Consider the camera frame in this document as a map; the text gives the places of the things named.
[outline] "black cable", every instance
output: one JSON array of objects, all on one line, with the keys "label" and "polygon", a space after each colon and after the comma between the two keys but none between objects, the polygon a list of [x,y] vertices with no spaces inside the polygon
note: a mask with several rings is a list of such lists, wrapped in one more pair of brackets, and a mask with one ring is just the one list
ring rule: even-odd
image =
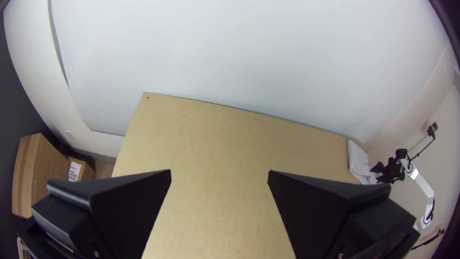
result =
[{"label": "black cable", "polygon": [[420,144],[420,142],[422,142],[426,137],[428,137],[428,134],[426,134],[419,142],[417,142],[417,144],[415,144],[412,148],[409,149],[409,151],[407,151],[408,153],[414,149],[414,147],[416,147],[418,144]]},{"label": "black cable", "polygon": [[442,236],[443,234],[444,234],[444,228],[443,228],[443,229],[439,229],[438,232],[437,232],[437,234],[436,234],[436,236],[434,236],[434,237],[430,238],[429,240],[427,240],[427,241],[425,241],[425,242],[419,244],[418,246],[413,247],[411,250],[417,249],[417,248],[419,248],[419,247],[421,247],[421,246],[424,246],[424,245],[428,245],[429,243],[433,242],[436,238]]},{"label": "black cable", "polygon": [[430,222],[433,220],[433,211],[435,211],[435,199],[433,199],[433,207],[431,208],[430,214],[426,218],[423,218],[423,223],[425,225],[430,224]]},{"label": "black cable", "polygon": [[433,141],[435,141],[435,138],[433,138],[433,139],[430,141],[430,143],[428,143],[428,145],[426,145],[426,146],[425,146],[420,152],[418,152],[413,158],[410,158],[410,157],[409,157],[409,163],[410,163],[412,160],[414,160],[415,158],[417,158],[418,156],[420,156],[420,154],[421,154],[423,151],[425,151],[425,149],[426,149],[429,145],[431,145],[431,143],[433,143]]}]

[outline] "black wall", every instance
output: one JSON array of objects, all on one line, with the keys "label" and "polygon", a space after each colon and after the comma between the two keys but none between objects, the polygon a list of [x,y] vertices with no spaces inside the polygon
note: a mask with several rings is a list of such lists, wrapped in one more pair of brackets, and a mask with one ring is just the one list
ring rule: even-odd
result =
[{"label": "black wall", "polygon": [[22,220],[11,213],[11,191],[19,140],[41,132],[55,147],[59,142],[19,81],[6,43],[3,14],[0,20],[0,259],[17,259],[15,228]]}]

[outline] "black device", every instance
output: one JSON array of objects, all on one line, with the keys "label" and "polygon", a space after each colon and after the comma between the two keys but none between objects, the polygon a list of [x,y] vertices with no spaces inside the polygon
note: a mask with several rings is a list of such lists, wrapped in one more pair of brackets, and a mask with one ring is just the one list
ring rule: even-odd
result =
[{"label": "black device", "polygon": [[170,185],[170,170],[49,180],[17,233],[38,259],[140,259]]},{"label": "black device", "polygon": [[268,185],[298,259],[401,259],[420,236],[388,184],[270,171]]},{"label": "black device", "polygon": [[377,181],[381,183],[390,183],[393,184],[395,181],[404,181],[405,173],[408,173],[406,169],[403,167],[401,160],[406,159],[408,163],[409,169],[412,168],[411,161],[415,158],[419,157],[420,154],[429,146],[433,141],[436,140],[435,132],[438,129],[437,123],[433,123],[432,125],[428,126],[426,130],[426,135],[414,146],[416,147],[422,140],[426,137],[431,137],[430,143],[428,143],[420,152],[418,152],[412,158],[408,155],[408,150],[405,148],[400,148],[396,150],[395,157],[388,158],[388,164],[384,165],[382,162],[377,162],[377,164],[370,170],[373,173],[382,173],[381,176],[377,177]]}]

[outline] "black pyramid-shaped object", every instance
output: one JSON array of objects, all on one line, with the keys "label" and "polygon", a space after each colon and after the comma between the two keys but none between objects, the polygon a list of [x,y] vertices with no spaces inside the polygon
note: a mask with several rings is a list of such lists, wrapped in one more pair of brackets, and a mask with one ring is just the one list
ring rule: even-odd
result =
[{"label": "black pyramid-shaped object", "polygon": [[88,211],[115,258],[142,257],[171,184],[162,170],[93,181],[48,181],[48,191]]},{"label": "black pyramid-shaped object", "polygon": [[388,198],[389,185],[356,185],[270,171],[268,185],[298,259],[324,258],[349,213]]}]

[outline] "white backdrop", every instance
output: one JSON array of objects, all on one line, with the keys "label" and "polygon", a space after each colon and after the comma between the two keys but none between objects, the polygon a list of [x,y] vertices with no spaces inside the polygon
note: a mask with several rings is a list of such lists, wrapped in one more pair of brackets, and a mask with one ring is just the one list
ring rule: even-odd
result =
[{"label": "white backdrop", "polygon": [[119,135],[154,92],[368,141],[447,40],[425,0],[53,0],[52,15],[83,121]]}]

